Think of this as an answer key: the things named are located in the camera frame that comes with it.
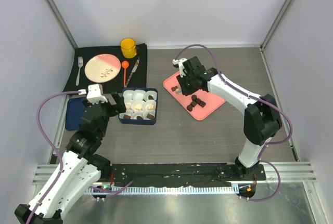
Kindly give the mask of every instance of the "black placemat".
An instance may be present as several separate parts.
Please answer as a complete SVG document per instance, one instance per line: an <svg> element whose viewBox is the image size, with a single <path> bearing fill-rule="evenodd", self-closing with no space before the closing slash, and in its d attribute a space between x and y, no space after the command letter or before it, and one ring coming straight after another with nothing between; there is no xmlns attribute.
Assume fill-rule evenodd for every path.
<svg viewBox="0 0 333 224"><path fill-rule="evenodd" d="M128 87L146 87L147 85L147 45L140 44L137 45L138 54L133 59L126 59L122 53L120 46L96 46L96 47L82 47L75 49L75 57L72 66L71 74L67 80L66 86L63 91L71 91L71 90L79 90L79 89L87 89L88 85L95 84L95 82L90 81L84 73L84 68L88 61L92 59L94 56L99 54L112 54L115 55L120 63L124 60L127 60L130 63L130 66L126 71L126 80L130 76L130 73L133 69L135 62L138 57L140 57L139 66L136 72L133 74ZM76 77L78 75L79 66L78 66L78 58L83 58L83 66L80 72L80 83L78 86L75 85ZM122 68L119 74L112 79L111 81L101 83L103 86L104 93L111 93L114 91L122 92L124 86L124 69Z"/></svg>

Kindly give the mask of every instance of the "pink cutting board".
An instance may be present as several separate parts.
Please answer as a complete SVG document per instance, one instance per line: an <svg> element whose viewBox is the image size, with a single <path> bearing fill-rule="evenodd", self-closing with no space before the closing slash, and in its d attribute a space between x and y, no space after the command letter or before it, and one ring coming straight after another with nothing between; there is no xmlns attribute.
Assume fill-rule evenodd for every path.
<svg viewBox="0 0 333 224"><path fill-rule="evenodd" d="M185 110L192 115L196 120L204 120L209 116L213 111L225 103L225 100L213 93L208 93L203 90L198 90L192 95L196 95L199 99L206 103L205 107L196 105L191 112L189 112L186 107L192 102L191 96L184 96L183 94L177 94L175 91L172 91L171 88L178 86L177 76L179 72L176 72L171 77L167 78L163 82L164 88L185 108Z"/></svg>

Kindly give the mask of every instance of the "spoon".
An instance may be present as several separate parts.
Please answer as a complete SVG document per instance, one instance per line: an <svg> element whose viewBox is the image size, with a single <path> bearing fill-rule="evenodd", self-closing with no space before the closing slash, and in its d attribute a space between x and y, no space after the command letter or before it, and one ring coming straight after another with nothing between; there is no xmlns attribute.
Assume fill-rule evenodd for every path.
<svg viewBox="0 0 333 224"><path fill-rule="evenodd" d="M124 87L126 84L126 69L130 66L130 63L128 61L121 62L121 67L124 69Z"/></svg>

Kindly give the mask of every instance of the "wall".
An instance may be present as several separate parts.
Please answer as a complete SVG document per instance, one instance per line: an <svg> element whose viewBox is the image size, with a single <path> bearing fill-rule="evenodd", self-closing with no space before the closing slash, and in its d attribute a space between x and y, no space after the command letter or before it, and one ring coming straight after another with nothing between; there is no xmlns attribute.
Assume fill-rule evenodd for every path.
<svg viewBox="0 0 333 224"><path fill-rule="evenodd" d="M284 0L54 0L79 47L259 45Z"/></svg>
<svg viewBox="0 0 333 224"><path fill-rule="evenodd" d="M297 152L311 161L326 206L333 205L332 19L330 0L295 0L266 49Z"/></svg>
<svg viewBox="0 0 333 224"><path fill-rule="evenodd" d="M37 128L37 107L62 91L73 49L44 0L0 0L0 11L0 222L18 223L14 210L30 200L36 166L50 154ZM50 137L61 101L42 112Z"/></svg>

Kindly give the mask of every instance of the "floral pattern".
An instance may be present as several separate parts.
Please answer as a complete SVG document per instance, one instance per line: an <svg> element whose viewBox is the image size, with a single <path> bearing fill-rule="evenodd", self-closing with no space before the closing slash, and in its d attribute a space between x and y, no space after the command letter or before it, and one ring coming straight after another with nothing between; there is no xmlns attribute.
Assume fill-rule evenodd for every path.
<svg viewBox="0 0 333 224"><path fill-rule="evenodd" d="M113 67L111 67L110 69L105 69L104 73L101 73L101 77L108 77L108 75L111 74L111 72L113 72Z"/></svg>

